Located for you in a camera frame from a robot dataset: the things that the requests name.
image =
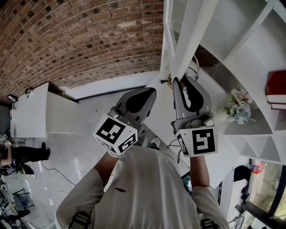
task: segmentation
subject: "logo on shirt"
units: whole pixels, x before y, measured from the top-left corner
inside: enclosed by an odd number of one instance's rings
[[[120,192],[126,192],[124,189],[121,189],[121,188],[115,188],[115,189],[120,191]]]
[[[114,121],[111,118],[108,118],[97,131],[97,135],[111,144],[114,144],[123,132],[124,128],[124,125]]]
[[[215,139],[212,129],[193,131],[193,153],[209,153],[215,151]]]

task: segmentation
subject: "book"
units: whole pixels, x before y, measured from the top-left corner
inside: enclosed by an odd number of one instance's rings
[[[269,74],[265,94],[270,103],[286,103],[286,71]]]
[[[286,103],[271,103],[273,110],[286,110]]]

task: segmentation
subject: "brick wall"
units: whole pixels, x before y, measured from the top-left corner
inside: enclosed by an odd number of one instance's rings
[[[162,17],[162,0],[8,0],[0,102],[46,82],[72,88],[159,70]]]

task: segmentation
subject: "flower bouquet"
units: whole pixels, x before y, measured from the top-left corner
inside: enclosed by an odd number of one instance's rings
[[[227,121],[232,123],[237,122],[239,125],[248,122],[249,120],[255,122],[251,119],[250,104],[253,99],[246,90],[232,89],[229,95],[230,105],[224,107],[228,117]]]

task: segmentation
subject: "gray floor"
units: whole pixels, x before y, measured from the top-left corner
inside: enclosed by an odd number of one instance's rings
[[[58,169],[67,179],[77,184],[105,153],[105,148],[92,135],[97,122],[104,113],[109,112],[124,93],[80,101],[80,129],[78,133],[49,134],[46,139],[27,139],[26,145],[39,148],[45,141],[51,150],[50,159],[43,162],[45,167]],[[162,149],[169,150],[166,149],[165,144],[162,144]],[[33,164],[29,162],[28,165],[32,166],[36,174],[34,176],[10,175],[5,179],[9,192],[16,192],[22,188],[30,192],[35,207],[32,207],[32,213],[25,217],[27,221],[32,222],[37,218],[45,218],[45,214],[53,220],[54,212],[74,185],[57,171],[46,170],[39,162]],[[183,175],[189,168],[181,161],[179,169]]]

